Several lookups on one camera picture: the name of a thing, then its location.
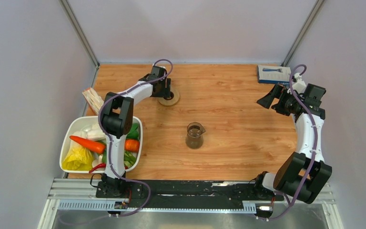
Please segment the round wooden dripper holder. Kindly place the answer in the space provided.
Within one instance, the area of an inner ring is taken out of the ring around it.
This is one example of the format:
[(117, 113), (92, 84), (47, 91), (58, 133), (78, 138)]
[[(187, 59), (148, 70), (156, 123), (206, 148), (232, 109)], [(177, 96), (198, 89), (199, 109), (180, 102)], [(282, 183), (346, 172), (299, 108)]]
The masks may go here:
[(179, 102), (179, 100), (180, 100), (179, 91), (172, 87), (170, 91), (170, 97), (168, 97), (167, 99), (158, 98), (158, 103), (163, 106), (174, 106)]

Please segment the smoked glass carafe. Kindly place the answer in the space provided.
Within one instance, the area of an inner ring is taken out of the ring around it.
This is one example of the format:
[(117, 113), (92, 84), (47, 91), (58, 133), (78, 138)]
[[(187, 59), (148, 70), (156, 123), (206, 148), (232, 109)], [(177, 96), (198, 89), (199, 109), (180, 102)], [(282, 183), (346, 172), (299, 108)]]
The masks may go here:
[(203, 145), (203, 134), (206, 129), (198, 122), (192, 122), (187, 126), (186, 145), (191, 149), (198, 149)]

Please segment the white vegetable tray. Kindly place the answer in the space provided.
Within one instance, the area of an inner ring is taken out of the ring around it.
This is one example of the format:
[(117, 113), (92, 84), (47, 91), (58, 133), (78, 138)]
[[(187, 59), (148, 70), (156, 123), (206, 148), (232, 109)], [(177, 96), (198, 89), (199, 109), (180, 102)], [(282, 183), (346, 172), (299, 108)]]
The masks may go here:
[[(75, 119), (71, 125), (68, 128), (67, 133), (65, 134), (63, 143), (62, 143), (62, 148), (61, 148), (61, 153), (60, 153), (60, 168), (61, 170), (63, 170), (64, 172), (67, 173), (76, 173), (76, 174), (88, 174), (88, 170), (67, 170), (65, 168), (63, 168), (63, 161), (70, 149), (70, 145), (71, 145), (71, 139), (69, 139), (69, 136), (71, 136), (72, 134), (74, 134), (77, 131), (84, 131), (84, 132), (88, 132), (91, 128), (91, 126), (95, 123), (97, 123), (98, 118), (97, 116), (84, 116), (84, 117), (80, 117)], [(137, 124), (137, 132), (139, 134), (139, 138), (138, 141), (140, 141), (140, 143), (143, 140), (143, 126), (142, 126), (142, 122), (141, 120), (136, 117), (133, 116), (133, 124)], [(132, 152), (132, 155), (135, 157), (135, 163), (133, 165), (131, 165), (130, 167), (128, 167), (128, 169), (126, 169), (126, 172), (130, 172), (132, 170), (135, 169), (135, 167), (138, 165), (139, 160), (140, 160), (140, 156), (141, 156), (141, 152), (142, 152), (142, 146), (140, 146), (139, 151), (137, 153)], [(104, 168), (98, 169), (97, 171), (93, 171), (93, 174), (98, 174), (98, 173), (103, 173), (104, 172)]]

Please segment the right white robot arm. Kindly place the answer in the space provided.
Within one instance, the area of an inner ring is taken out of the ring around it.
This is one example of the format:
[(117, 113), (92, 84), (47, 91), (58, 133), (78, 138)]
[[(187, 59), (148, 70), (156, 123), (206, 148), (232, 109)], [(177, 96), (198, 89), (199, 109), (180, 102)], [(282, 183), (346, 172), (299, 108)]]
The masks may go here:
[(325, 120), (325, 109), (320, 105), (325, 93), (325, 88), (308, 84), (304, 92), (292, 95), (285, 87), (275, 85), (257, 101), (264, 108), (294, 118), (297, 147), (277, 173), (264, 171), (256, 177), (253, 186), (256, 198), (266, 199), (277, 191), (311, 204), (323, 189), (332, 175), (332, 167), (323, 158), (320, 140)]

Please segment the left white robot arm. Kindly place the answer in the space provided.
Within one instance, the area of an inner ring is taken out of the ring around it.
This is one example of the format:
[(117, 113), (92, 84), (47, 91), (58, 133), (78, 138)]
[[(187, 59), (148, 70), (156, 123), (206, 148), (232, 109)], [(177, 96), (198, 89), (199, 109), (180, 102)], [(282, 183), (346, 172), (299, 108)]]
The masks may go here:
[(106, 167), (102, 180), (97, 185), (96, 197), (121, 198), (135, 184), (151, 190), (148, 184), (125, 177), (124, 145), (132, 129), (134, 106), (149, 97), (170, 95), (169, 73), (165, 67), (153, 65), (150, 73), (132, 87), (118, 93), (107, 93), (98, 114), (99, 126), (107, 141)]

